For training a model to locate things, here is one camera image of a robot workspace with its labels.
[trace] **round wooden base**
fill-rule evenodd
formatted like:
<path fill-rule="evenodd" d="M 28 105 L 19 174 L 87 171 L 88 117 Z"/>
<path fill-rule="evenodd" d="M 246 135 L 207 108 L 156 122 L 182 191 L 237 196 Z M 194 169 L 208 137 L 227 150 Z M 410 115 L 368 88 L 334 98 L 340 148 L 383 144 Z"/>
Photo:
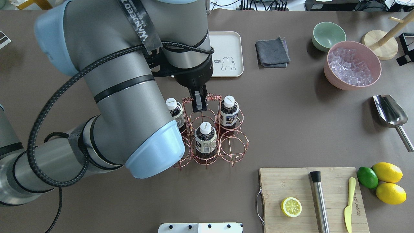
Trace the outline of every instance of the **round wooden base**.
<path fill-rule="evenodd" d="M 394 37 L 391 37 L 385 44 L 379 45 L 378 41 L 384 37 L 387 32 L 373 30 L 367 32 L 361 39 L 361 42 L 372 49 L 380 60 L 390 60 L 398 52 L 398 43 Z"/>

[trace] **bottle holder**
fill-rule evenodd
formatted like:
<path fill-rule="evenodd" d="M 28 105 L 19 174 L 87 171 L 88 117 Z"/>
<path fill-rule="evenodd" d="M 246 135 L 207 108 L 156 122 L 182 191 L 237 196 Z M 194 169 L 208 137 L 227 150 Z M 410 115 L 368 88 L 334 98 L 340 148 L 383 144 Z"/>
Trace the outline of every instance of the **bottle holder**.
<path fill-rule="evenodd" d="M 219 123 L 220 119 L 220 103 L 222 100 L 221 95 L 217 94 L 207 94 L 206 97 L 208 102 L 217 102 L 217 112 L 214 112 L 212 109 L 208 108 L 204 112 L 192 112 L 188 114 L 186 105 L 191 105 L 192 98 L 186 97 L 182 99 L 181 105 L 184 110 L 184 117 L 186 121 L 186 130 L 181 133 L 183 138 L 183 143 L 185 146 L 185 154 L 183 157 L 176 163 L 174 167 L 179 168 L 188 165 L 192 160 L 200 165 L 208 166 L 222 158 L 224 161 L 231 163 L 232 166 L 240 160 L 243 159 L 246 151 L 249 147 L 249 140 L 247 136 L 241 131 L 241 126 L 244 121 L 244 114 L 239 110 L 237 117 L 236 127 L 225 131 L 223 134 L 220 133 L 222 126 Z M 197 127 L 204 121 L 209 122 L 217 132 L 217 150 L 214 156 L 210 158 L 200 158 L 196 155 L 195 148 L 195 135 L 194 132 Z"/>

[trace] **bottle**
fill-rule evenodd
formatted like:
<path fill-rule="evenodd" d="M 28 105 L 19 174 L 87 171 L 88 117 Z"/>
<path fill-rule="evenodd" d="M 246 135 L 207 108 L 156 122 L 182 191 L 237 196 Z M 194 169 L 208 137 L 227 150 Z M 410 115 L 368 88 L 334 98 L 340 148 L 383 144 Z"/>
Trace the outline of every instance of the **bottle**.
<path fill-rule="evenodd" d="M 217 134 L 214 127 L 208 122 L 203 122 L 195 130 L 195 155 L 199 158 L 194 158 L 201 164 L 209 164 L 214 158 L 217 151 Z"/>
<path fill-rule="evenodd" d="M 165 101 L 168 110 L 173 119 L 177 122 L 177 127 L 180 130 L 182 136 L 187 136 L 187 124 L 185 122 L 183 107 L 174 98 L 169 98 Z"/>
<path fill-rule="evenodd" d="M 220 134 L 236 127 L 238 116 L 238 103 L 231 95 L 226 96 L 220 103 Z M 224 136 L 231 136 L 234 131 L 226 133 Z"/>

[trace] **bottle label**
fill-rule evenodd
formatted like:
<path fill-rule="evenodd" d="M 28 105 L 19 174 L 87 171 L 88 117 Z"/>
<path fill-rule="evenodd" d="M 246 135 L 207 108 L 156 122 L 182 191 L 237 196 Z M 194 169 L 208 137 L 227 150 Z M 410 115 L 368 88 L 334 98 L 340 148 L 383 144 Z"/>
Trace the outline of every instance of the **bottle label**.
<path fill-rule="evenodd" d="M 237 122 L 238 109 L 232 114 L 226 114 L 220 111 L 220 124 L 223 126 L 232 126 Z"/>
<path fill-rule="evenodd" d="M 214 137 L 208 141 L 203 141 L 199 139 L 197 135 L 195 136 L 195 148 L 200 153 L 207 154 L 207 153 L 212 152 L 216 148 L 216 143 L 217 143 L 216 132 L 214 132 Z"/>
<path fill-rule="evenodd" d="M 184 112 L 181 111 L 177 116 L 173 116 L 173 119 L 177 122 L 178 128 L 181 128 L 185 124 Z"/>

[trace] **gray cloth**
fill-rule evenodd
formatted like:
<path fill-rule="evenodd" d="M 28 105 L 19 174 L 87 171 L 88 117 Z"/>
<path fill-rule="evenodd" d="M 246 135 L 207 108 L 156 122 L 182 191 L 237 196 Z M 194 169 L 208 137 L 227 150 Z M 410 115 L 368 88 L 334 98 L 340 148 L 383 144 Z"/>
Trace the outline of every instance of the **gray cloth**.
<path fill-rule="evenodd" d="M 266 68 L 286 68 L 290 62 L 286 41 L 282 38 L 256 42 L 260 64 Z"/>

